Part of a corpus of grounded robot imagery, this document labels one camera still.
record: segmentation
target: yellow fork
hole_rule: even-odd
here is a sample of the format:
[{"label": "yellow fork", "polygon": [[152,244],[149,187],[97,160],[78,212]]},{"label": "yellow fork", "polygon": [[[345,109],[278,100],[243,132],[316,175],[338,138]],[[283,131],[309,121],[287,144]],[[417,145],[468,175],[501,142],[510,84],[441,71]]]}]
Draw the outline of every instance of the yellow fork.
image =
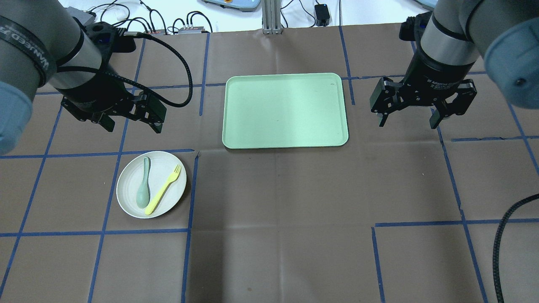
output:
[{"label": "yellow fork", "polygon": [[157,192],[157,194],[154,196],[154,198],[150,201],[148,206],[144,209],[144,213],[146,215],[151,215],[152,212],[154,212],[155,207],[159,204],[159,201],[163,197],[163,194],[167,190],[168,186],[176,181],[179,176],[179,172],[182,170],[182,167],[178,164],[172,174],[168,177],[167,181],[163,185],[163,187]]}]

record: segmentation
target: wire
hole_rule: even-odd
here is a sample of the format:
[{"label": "wire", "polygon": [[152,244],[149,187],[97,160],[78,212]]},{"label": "wire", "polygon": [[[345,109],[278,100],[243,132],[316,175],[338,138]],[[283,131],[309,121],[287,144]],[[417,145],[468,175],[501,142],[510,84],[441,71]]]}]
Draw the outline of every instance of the wire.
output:
[{"label": "wire", "polygon": [[177,27],[175,27],[175,26],[169,26],[169,27],[167,27],[167,30],[168,30],[169,32],[171,32],[173,35],[179,33],[179,31],[180,31],[180,29],[177,28]]},{"label": "wire", "polygon": [[154,10],[154,9],[150,10],[150,24],[151,24],[152,30],[155,32],[155,26],[154,26],[154,23],[151,20],[151,13],[152,12],[156,12],[159,15],[159,17],[161,17],[161,21],[163,21],[163,28],[165,30],[165,35],[166,35],[167,34],[167,25],[165,24],[165,19],[163,19],[163,16],[161,15],[161,13],[158,10]]},{"label": "wire", "polygon": [[311,18],[314,20],[313,25],[309,26],[309,27],[313,27],[313,26],[316,24],[316,18],[315,18],[313,15],[311,15],[311,14],[305,9],[305,7],[303,7],[303,2],[302,2],[301,0],[299,0],[299,2],[300,2],[300,4],[301,4],[301,8],[302,8],[302,9],[303,9],[309,16],[311,16]]},{"label": "wire", "polygon": [[282,11],[281,11],[281,16],[282,16],[282,19],[285,21],[286,28],[288,28],[288,21],[286,21],[285,14],[283,14]]},{"label": "wire", "polygon": [[210,32],[213,32],[213,27],[211,26],[210,20],[206,17],[205,14],[203,14],[201,12],[196,12],[196,13],[191,15],[191,19],[189,20],[191,22],[191,25],[193,25],[193,17],[196,16],[196,15],[201,15],[202,17],[204,17],[204,19],[206,19],[206,21],[208,21],[208,24],[210,25]]},{"label": "wire", "polygon": [[144,22],[142,22],[142,21],[140,21],[138,19],[135,19],[135,18],[129,19],[129,23],[127,23],[127,27],[126,27],[127,30],[129,30],[129,26],[131,25],[131,22],[133,22],[133,21],[137,21],[138,23],[142,24],[142,27],[144,28],[144,32],[148,33],[148,28],[146,27]]},{"label": "wire", "polygon": [[107,12],[107,10],[108,10],[109,8],[111,8],[113,5],[121,6],[121,7],[124,7],[124,8],[127,9],[127,18],[126,18],[125,20],[123,20],[123,21],[120,21],[120,22],[121,22],[120,24],[125,23],[126,20],[129,19],[129,17],[131,16],[131,10],[130,10],[127,6],[125,6],[125,5],[123,5],[123,4],[119,4],[119,3],[118,3],[118,4],[111,3],[111,4],[110,4],[109,6],[107,6],[107,7],[103,10],[103,12],[101,13],[101,17],[99,17],[99,22],[103,21],[103,15],[104,15],[104,14]]},{"label": "wire", "polygon": [[105,5],[111,6],[112,4],[116,3],[117,1],[118,0],[114,0],[114,1],[112,1],[110,3],[105,3],[105,4],[98,5],[98,6],[94,6],[94,7],[90,8],[89,10],[87,10],[86,12],[93,12],[96,8],[100,8],[100,7],[105,6]]},{"label": "wire", "polygon": [[176,20],[174,20],[174,22],[172,23],[172,27],[176,27],[176,22],[178,21],[181,21],[183,24],[183,27],[185,27],[185,22],[183,21],[182,18],[176,18]]},{"label": "wire", "polygon": [[529,196],[513,204],[513,206],[511,206],[503,215],[502,220],[498,225],[498,230],[496,230],[496,236],[494,237],[494,248],[492,252],[492,273],[494,276],[494,290],[496,291],[498,303],[503,303],[502,286],[500,282],[500,243],[502,241],[503,229],[505,228],[509,217],[513,214],[513,212],[515,212],[515,210],[524,204],[537,199],[539,199],[539,194]]},{"label": "wire", "polygon": [[124,83],[133,85],[136,88],[142,89],[143,91],[146,91],[146,92],[154,95],[156,98],[159,99],[159,101],[165,103],[166,105],[169,105],[169,106],[172,106],[172,107],[184,107],[187,104],[189,104],[189,102],[191,101],[191,98],[193,97],[193,78],[191,76],[191,70],[189,69],[189,65],[187,64],[185,59],[182,57],[182,55],[178,51],[176,51],[172,46],[168,45],[164,41],[161,41],[161,40],[159,40],[159,39],[155,38],[154,36],[149,35],[147,33],[140,33],[139,32],[135,36],[131,36],[131,37],[133,37],[133,38],[144,38],[144,39],[155,41],[155,42],[163,45],[164,47],[166,47],[173,54],[175,54],[178,57],[178,59],[180,59],[180,61],[183,63],[183,66],[185,67],[185,72],[187,73],[187,79],[189,81],[189,95],[187,96],[185,101],[183,101],[182,103],[179,103],[179,104],[170,102],[165,97],[159,95],[158,93],[152,91],[151,89],[145,87],[144,85],[142,85],[142,84],[140,84],[138,82],[132,81],[130,79],[127,79],[125,77],[122,77],[120,75],[117,75],[117,74],[114,74],[114,73],[111,73],[111,72],[98,70],[96,68],[91,68],[91,67],[86,67],[86,66],[61,66],[61,67],[57,68],[57,72],[62,73],[62,72],[76,72],[76,71],[79,71],[79,72],[88,72],[88,73],[100,74],[100,75],[107,76],[109,78],[120,80],[120,81],[122,81]]},{"label": "wire", "polygon": [[285,9],[285,8],[286,8],[287,6],[289,6],[289,5],[290,5],[290,4],[292,3],[292,2],[294,2],[294,0],[290,0],[290,2],[288,2],[288,4],[287,4],[287,5],[285,5],[285,6],[281,7],[281,9]]}]

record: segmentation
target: black cable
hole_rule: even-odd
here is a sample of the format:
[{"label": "black cable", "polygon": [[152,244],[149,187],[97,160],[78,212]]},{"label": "black cable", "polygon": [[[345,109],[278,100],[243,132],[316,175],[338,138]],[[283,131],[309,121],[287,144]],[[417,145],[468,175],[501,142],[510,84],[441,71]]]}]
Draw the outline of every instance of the black cable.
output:
[{"label": "black cable", "polygon": [[100,8],[100,7],[105,6],[105,5],[109,5],[109,6],[110,6],[110,5],[114,4],[114,3],[116,3],[117,1],[118,1],[118,0],[114,0],[114,1],[112,1],[112,2],[110,2],[110,3],[105,3],[105,4],[98,5],[98,6],[94,6],[94,7],[92,7],[91,9],[87,10],[86,12],[93,12],[96,8]]},{"label": "black cable", "polygon": [[185,17],[185,21],[187,22],[187,25],[189,25],[189,15],[196,12],[202,13],[201,11],[190,11],[187,13],[187,16]]},{"label": "black cable", "polygon": [[316,24],[316,18],[315,18],[313,15],[311,15],[311,14],[305,9],[305,7],[303,7],[303,2],[302,2],[301,0],[299,0],[299,2],[300,2],[300,4],[301,4],[301,8],[302,8],[302,9],[303,9],[309,16],[311,16],[311,18],[314,20],[313,25],[309,26],[309,27],[313,27],[313,26]]},{"label": "black cable", "polygon": [[289,6],[289,5],[290,5],[290,4],[292,3],[292,2],[294,2],[294,0],[290,0],[290,2],[288,2],[288,4],[287,4],[287,5],[285,5],[285,6],[281,7],[281,9],[285,9],[285,8],[286,8],[287,6]]},{"label": "black cable", "polygon": [[103,15],[104,15],[104,14],[107,12],[107,10],[108,10],[109,8],[111,8],[113,5],[121,6],[121,7],[124,7],[124,8],[127,9],[127,18],[126,18],[125,20],[123,20],[123,21],[120,21],[120,22],[121,22],[120,25],[123,24],[123,23],[125,23],[126,20],[129,19],[129,17],[131,16],[131,10],[130,10],[127,6],[125,6],[125,5],[123,5],[123,4],[120,4],[120,3],[118,3],[118,4],[111,3],[111,4],[110,4],[109,6],[107,6],[107,7],[103,10],[103,12],[101,13],[101,17],[99,17],[99,22],[103,21]]},{"label": "black cable", "polygon": [[515,212],[515,210],[524,204],[537,199],[539,199],[539,194],[529,196],[513,204],[513,206],[511,206],[503,215],[502,220],[498,225],[498,230],[496,230],[496,236],[494,237],[494,248],[492,252],[492,273],[494,276],[494,290],[496,291],[498,303],[503,303],[502,286],[500,283],[500,243],[502,241],[503,229],[505,228],[509,217],[513,214],[513,212]]},{"label": "black cable", "polygon": [[174,20],[174,22],[172,23],[172,27],[176,27],[176,22],[178,21],[181,21],[183,24],[183,27],[185,27],[185,22],[183,21],[182,18],[176,18],[176,20]]},{"label": "black cable", "polygon": [[130,80],[130,79],[127,79],[125,77],[122,77],[120,75],[117,75],[117,74],[113,74],[113,73],[110,73],[110,72],[107,72],[107,71],[102,71],[102,70],[98,70],[97,68],[92,68],[92,67],[87,67],[87,66],[60,66],[57,68],[56,70],[57,73],[64,73],[64,72],[87,72],[87,73],[94,73],[94,74],[99,74],[99,75],[104,75],[104,76],[107,76],[109,78],[112,78],[112,79],[116,79],[116,80],[120,80],[124,83],[127,83],[127,84],[130,84],[130,85],[133,85],[134,87],[136,88],[139,88],[139,89],[142,89],[143,91],[145,92],[148,92],[152,95],[154,95],[156,98],[159,99],[159,101],[165,103],[165,104],[173,104],[172,102],[170,102],[169,100],[165,99],[165,97],[159,95],[158,93],[152,91],[151,89],[145,87],[144,85],[138,83],[138,82],[135,82],[133,80]]},{"label": "black cable", "polygon": [[285,21],[286,28],[288,28],[288,21],[286,21],[285,14],[283,14],[282,11],[281,11],[281,16],[282,16],[282,19]]},{"label": "black cable", "polygon": [[168,30],[169,32],[171,32],[173,35],[179,33],[179,31],[180,31],[180,29],[177,28],[177,27],[175,27],[175,26],[169,26],[169,27],[167,27],[167,30]]},{"label": "black cable", "polygon": [[126,26],[126,29],[127,29],[127,30],[129,30],[129,26],[131,25],[131,23],[132,23],[133,21],[137,21],[137,22],[139,22],[140,24],[142,24],[142,27],[144,28],[144,32],[145,32],[145,33],[148,33],[148,28],[146,27],[146,25],[144,24],[144,22],[142,22],[142,21],[140,21],[140,20],[138,20],[138,19],[135,19],[135,18],[129,19],[129,22],[127,23],[127,26]]},{"label": "black cable", "polygon": [[206,19],[206,21],[208,21],[208,24],[210,25],[210,32],[213,32],[213,27],[211,26],[210,20],[206,17],[205,14],[201,12],[195,12],[194,14],[191,15],[191,19],[189,20],[191,22],[191,25],[193,25],[193,17],[196,15],[201,15],[202,17],[204,17],[204,19]]},{"label": "black cable", "polygon": [[153,29],[154,32],[155,32],[155,26],[154,26],[154,23],[153,23],[152,20],[151,20],[151,13],[152,13],[152,12],[156,12],[156,13],[159,15],[159,17],[161,17],[161,21],[163,21],[163,28],[164,28],[164,30],[165,30],[165,35],[166,35],[166,34],[167,34],[167,25],[166,25],[166,23],[165,23],[165,19],[163,18],[163,16],[161,15],[161,13],[160,13],[158,10],[154,10],[154,9],[151,9],[151,10],[150,10],[150,24],[151,24],[151,26],[152,26],[152,29]]},{"label": "black cable", "polygon": [[[148,29],[151,29],[151,25],[150,23],[148,22],[148,20],[142,18],[142,17],[135,17],[135,18],[132,18],[132,19],[129,19],[129,20],[126,20],[126,21],[136,21],[136,20],[143,20],[144,22],[146,22],[146,25],[148,26]],[[112,26],[118,26],[121,22],[118,22],[118,23],[114,23]]]}]

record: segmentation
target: blue tape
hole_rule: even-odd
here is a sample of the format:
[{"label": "blue tape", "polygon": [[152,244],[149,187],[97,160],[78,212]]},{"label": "blue tape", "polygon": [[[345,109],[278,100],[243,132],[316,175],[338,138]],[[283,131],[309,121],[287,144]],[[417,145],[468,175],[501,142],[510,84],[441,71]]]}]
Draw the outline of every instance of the blue tape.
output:
[{"label": "blue tape", "polygon": [[474,142],[474,141],[498,141],[498,140],[522,140],[521,136],[518,137],[484,137],[484,138],[455,138],[451,139],[451,142]]},{"label": "blue tape", "polygon": [[376,276],[378,276],[378,290],[380,291],[380,302],[385,303],[384,283],[382,281],[382,270],[380,268],[380,257],[378,255],[378,243],[376,242],[376,232],[374,227],[372,231],[372,249],[374,250],[374,262],[376,264]]},{"label": "blue tape", "polygon": [[198,175],[198,155],[195,157],[195,167],[193,168],[193,183],[191,186],[191,205],[189,209],[189,224],[187,231],[187,241],[185,243],[185,255],[183,259],[183,280],[182,280],[182,303],[185,303],[185,291],[187,290],[187,271],[189,268],[189,252],[191,250],[191,228],[193,227],[193,212],[195,208],[195,190],[197,187]]},{"label": "blue tape", "polygon": [[187,232],[187,228],[169,228],[169,229],[135,229],[135,230],[107,230],[106,235],[140,235],[148,233],[182,233]]},{"label": "blue tape", "polygon": [[0,159],[40,159],[45,155],[14,155],[14,156],[0,156]]},{"label": "blue tape", "polygon": [[530,155],[531,162],[534,164],[535,171],[539,175],[539,166],[537,165],[537,161],[535,160],[534,152],[531,150],[530,143],[528,142],[528,138],[526,137],[524,133],[524,129],[522,129],[522,126],[520,125],[519,119],[516,116],[515,109],[513,109],[513,106],[509,103],[507,103],[507,106],[509,106],[509,110],[511,111],[511,115],[513,116],[513,119],[515,120],[516,126],[519,129],[520,134],[522,135],[522,138],[524,139],[524,144],[526,145],[526,149],[528,150],[528,154]]},{"label": "blue tape", "polygon": [[350,74],[350,64],[348,62],[348,51],[346,50],[346,43],[344,42],[344,34],[342,32],[342,26],[339,25],[338,32],[341,35],[342,51],[344,53],[344,62],[346,63],[346,75],[348,78],[351,77]]},{"label": "blue tape", "polygon": [[386,222],[386,223],[376,223],[375,227],[437,226],[437,225],[460,225],[460,224],[462,224],[462,221]]},{"label": "blue tape", "polygon": [[20,223],[20,228],[19,228],[19,233],[17,235],[17,239],[15,240],[15,244],[13,245],[13,249],[11,250],[11,256],[9,257],[9,262],[8,262],[8,269],[5,271],[4,278],[2,279],[2,284],[0,285],[0,298],[2,298],[2,293],[4,292],[5,283],[8,280],[9,269],[11,268],[11,265],[13,264],[15,254],[19,246],[19,241],[24,230],[24,225],[26,224],[26,219],[28,219],[28,214],[30,212],[30,208],[32,207],[34,195],[36,194],[37,185],[39,184],[39,178],[41,177],[41,174],[43,172],[43,167],[45,166],[45,160],[47,159],[47,154],[49,154],[49,150],[51,149],[52,139],[54,138],[56,128],[58,127],[58,121],[60,121],[61,114],[62,114],[62,107],[60,106],[60,110],[58,111],[58,114],[56,115],[56,120],[54,121],[54,126],[52,127],[52,132],[51,132],[51,136],[49,137],[49,142],[47,143],[47,147],[45,148],[45,154],[43,155],[41,165],[39,166],[39,170],[36,176],[36,181],[34,182],[32,193],[30,194],[30,199],[28,200],[28,205],[26,206],[26,210],[24,212],[23,220]]},{"label": "blue tape", "polygon": [[[189,84],[148,86],[149,89],[188,88],[188,87],[189,87]],[[202,87],[202,84],[193,84],[193,87]]]},{"label": "blue tape", "polygon": [[441,144],[442,150],[444,151],[444,158],[445,158],[445,163],[446,163],[446,166],[447,166],[447,171],[449,172],[449,177],[451,179],[451,185],[453,187],[453,192],[455,194],[455,199],[457,200],[457,205],[459,207],[460,218],[462,220],[462,227],[464,228],[464,233],[466,235],[466,241],[468,242],[468,249],[469,249],[470,255],[472,257],[472,263],[473,263],[473,266],[474,266],[474,269],[475,269],[475,276],[477,277],[477,282],[479,284],[479,290],[481,291],[481,296],[483,297],[483,302],[488,303],[487,293],[485,292],[485,286],[483,285],[483,279],[481,278],[481,272],[479,271],[479,266],[477,264],[477,259],[475,257],[475,251],[473,249],[472,239],[470,237],[469,230],[468,230],[468,225],[466,223],[466,216],[464,215],[464,211],[461,208],[461,200],[460,200],[459,191],[457,189],[457,183],[455,182],[455,176],[453,175],[453,169],[451,168],[451,162],[449,161],[449,156],[447,154],[447,149],[446,149],[445,144],[444,144],[444,137],[441,134],[441,130],[440,130],[439,126],[436,128],[436,130],[438,131],[438,136],[440,138],[440,144]]},{"label": "blue tape", "polygon": [[[149,153],[150,151],[154,151],[155,150],[134,150],[134,151],[124,151],[122,152],[122,155],[142,155],[142,154],[145,154],[145,153]],[[194,152],[193,149],[190,149],[190,148],[184,148],[184,149],[162,149],[160,150],[161,152],[167,152],[167,153],[192,153]]]},{"label": "blue tape", "polygon": [[225,86],[226,83],[208,83],[206,86]]},{"label": "blue tape", "polygon": [[198,110],[198,115],[202,116],[202,111],[204,110],[204,91],[206,87],[206,71],[208,69],[208,51],[210,49],[210,34],[206,36],[206,50],[204,51],[204,67],[202,70],[202,89],[201,89],[201,105]]},{"label": "blue tape", "polygon": [[[141,46],[140,55],[139,55],[139,62],[137,64],[137,68],[136,68],[136,72],[135,72],[135,79],[134,79],[135,82],[137,82],[138,79],[139,79],[140,66],[141,66],[141,63],[142,63],[142,57],[144,55],[144,47],[145,46],[146,46],[146,40],[142,40],[142,46]],[[135,90],[137,90],[137,88],[133,87],[131,89],[131,93],[134,93]],[[94,271],[92,273],[92,281],[90,283],[90,291],[89,291],[89,294],[88,294],[88,303],[92,302],[93,295],[94,295],[95,279],[96,279],[97,274],[98,274],[99,261],[101,259],[101,251],[103,249],[103,241],[105,239],[105,232],[106,232],[106,229],[107,229],[107,221],[108,221],[108,215],[109,215],[109,212],[110,212],[110,205],[112,203],[112,197],[114,195],[114,187],[116,186],[116,177],[118,176],[118,170],[120,168],[120,160],[122,158],[123,144],[125,143],[125,140],[126,140],[126,133],[127,133],[128,125],[129,125],[129,120],[126,118],[126,122],[123,125],[123,133],[122,133],[122,139],[120,141],[120,147],[118,149],[118,157],[116,158],[116,166],[114,168],[112,185],[110,186],[110,193],[109,193],[109,197],[108,197],[108,201],[107,201],[107,208],[105,209],[105,217],[103,219],[103,226],[101,227],[101,233],[100,233],[101,236],[99,237],[98,252],[97,252],[97,255],[95,256]]]}]

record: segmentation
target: white plate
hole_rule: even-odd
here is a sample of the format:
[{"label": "white plate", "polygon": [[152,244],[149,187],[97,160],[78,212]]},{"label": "white plate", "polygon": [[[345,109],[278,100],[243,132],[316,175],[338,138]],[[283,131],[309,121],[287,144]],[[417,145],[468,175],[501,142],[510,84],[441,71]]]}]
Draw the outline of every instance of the white plate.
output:
[{"label": "white plate", "polygon": [[[146,215],[144,208],[139,208],[136,205],[136,193],[142,183],[144,174],[144,157],[150,158],[150,174],[148,176],[150,200],[165,184],[176,165],[179,164],[182,167],[178,179],[172,182],[151,215]],[[178,203],[185,190],[186,183],[187,174],[185,173],[185,166],[183,166],[182,161],[171,153],[152,151],[134,158],[123,169],[116,185],[116,197],[118,198],[120,207],[127,214],[140,219],[154,218],[169,211]]]}]

